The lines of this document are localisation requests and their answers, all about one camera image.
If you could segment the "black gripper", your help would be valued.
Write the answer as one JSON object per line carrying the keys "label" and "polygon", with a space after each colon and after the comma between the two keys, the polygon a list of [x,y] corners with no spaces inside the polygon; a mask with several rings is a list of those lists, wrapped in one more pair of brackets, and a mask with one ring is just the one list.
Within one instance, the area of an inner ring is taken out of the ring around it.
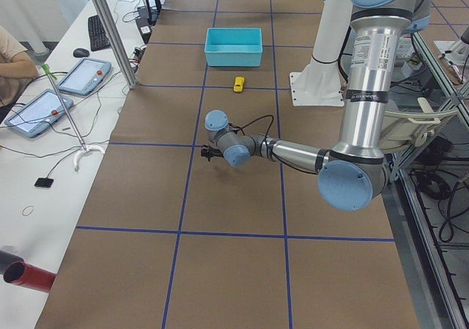
{"label": "black gripper", "polygon": [[212,158],[221,158],[222,152],[219,149],[213,148],[209,145],[202,145],[201,156],[207,160],[211,160]]}

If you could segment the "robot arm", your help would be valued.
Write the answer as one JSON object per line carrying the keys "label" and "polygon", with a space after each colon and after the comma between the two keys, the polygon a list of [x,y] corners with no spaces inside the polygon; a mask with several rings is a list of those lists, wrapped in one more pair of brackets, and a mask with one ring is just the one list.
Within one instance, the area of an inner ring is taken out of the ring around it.
{"label": "robot arm", "polygon": [[359,210],[381,193],[387,172],[379,141],[399,37],[427,26],[431,0],[350,1],[355,40],[338,142],[319,149],[266,134],[240,135],[224,112],[213,110],[205,117],[203,157],[239,167],[259,156],[316,174],[321,196],[339,210]]}

